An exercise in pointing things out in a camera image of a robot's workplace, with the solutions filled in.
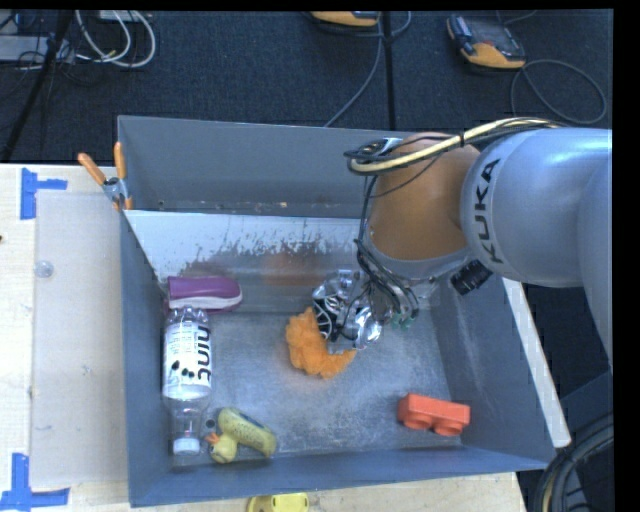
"wooden table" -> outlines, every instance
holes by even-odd
[[[31,453],[34,337],[35,219],[20,219],[21,169],[27,166],[38,178],[67,180],[65,193],[102,194],[80,166],[0,165],[0,491],[11,488],[11,456]],[[40,190],[37,197],[49,191]],[[33,487],[33,492],[53,489]],[[81,481],[70,487],[66,506],[48,510],[130,510],[125,480]],[[447,511],[524,512],[525,506],[515,474],[454,477],[336,491],[308,493],[311,511]],[[244,511],[248,500],[150,507],[171,511]]]

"purple object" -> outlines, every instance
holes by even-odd
[[[224,276],[170,276],[169,308],[193,306],[210,313],[232,311],[242,302],[242,290],[235,279]]]

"yellow toy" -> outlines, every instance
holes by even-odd
[[[307,512],[309,498],[306,492],[274,494],[251,498],[247,512]]]
[[[218,426],[222,434],[212,432],[205,441],[209,443],[209,455],[220,464],[236,458],[238,443],[258,450],[265,457],[271,457],[276,451],[276,436],[271,429],[235,407],[225,407],[220,411]]]

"orange handle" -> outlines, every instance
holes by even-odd
[[[89,172],[98,185],[104,185],[107,177],[89,155],[86,153],[78,153],[78,162]]]
[[[113,160],[116,164],[116,172],[121,180],[127,177],[127,166],[124,163],[124,154],[122,153],[122,143],[116,142],[113,146]]]

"gray bin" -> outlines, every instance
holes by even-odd
[[[363,179],[343,152],[389,135],[407,134],[118,119],[136,208],[121,217],[132,506],[526,471],[552,460],[540,376],[501,278],[465,296],[439,283],[416,323],[385,327],[333,379],[290,364],[289,317],[310,305],[326,272],[356,267]],[[241,447],[230,464],[203,453],[173,465],[160,394],[161,288],[168,275],[203,273],[234,277],[245,293],[239,309],[212,316],[208,414],[238,407],[271,427],[278,450],[268,460]],[[402,426],[396,407],[408,392],[469,405],[470,425],[454,437]]]

